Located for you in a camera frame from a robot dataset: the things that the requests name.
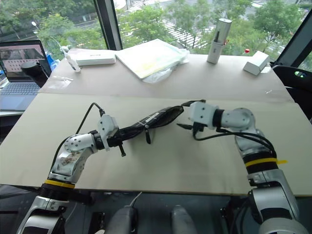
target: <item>glass window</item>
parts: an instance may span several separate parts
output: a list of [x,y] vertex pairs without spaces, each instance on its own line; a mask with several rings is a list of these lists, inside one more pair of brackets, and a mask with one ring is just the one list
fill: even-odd
[[127,0],[116,14],[123,48],[159,38],[207,54],[217,20],[227,18],[233,22],[222,54],[260,50],[276,60],[310,8],[304,0]]
[[312,72],[312,53],[309,53],[309,55],[299,65],[299,68],[302,70]]
[[106,49],[93,0],[0,1],[0,41],[40,39],[47,53],[59,49]]

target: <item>gray floor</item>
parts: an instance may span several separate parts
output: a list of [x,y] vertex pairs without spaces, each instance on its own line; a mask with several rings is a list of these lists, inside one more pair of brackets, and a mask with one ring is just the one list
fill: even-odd
[[[87,234],[93,212],[105,213],[105,224],[120,208],[128,205],[136,193],[92,193],[96,202],[92,206],[71,202],[64,214],[65,217],[74,212],[66,223],[66,233]],[[36,194],[14,196],[0,199],[0,211],[19,211],[18,214],[0,214],[0,234],[14,234],[23,216],[26,214]],[[208,195],[174,195],[174,194],[142,194],[135,203],[139,212],[138,234],[171,234],[170,211],[175,205],[182,205],[191,215],[198,234],[227,233],[219,208],[227,204],[228,196]],[[312,198],[298,199],[301,212],[301,223],[312,233],[311,216]],[[257,233],[259,225],[254,222],[247,211],[244,220],[244,233]]]

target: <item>white box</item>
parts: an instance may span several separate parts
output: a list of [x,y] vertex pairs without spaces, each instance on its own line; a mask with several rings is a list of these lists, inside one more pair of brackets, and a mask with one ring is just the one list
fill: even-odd
[[269,56],[261,51],[257,51],[245,64],[244,70],[257,76],[269,62]]
[[112,50],[87,50],[86,52],[74,54],[73,58],[79,66],[112,64],[116,62],[115,52]]

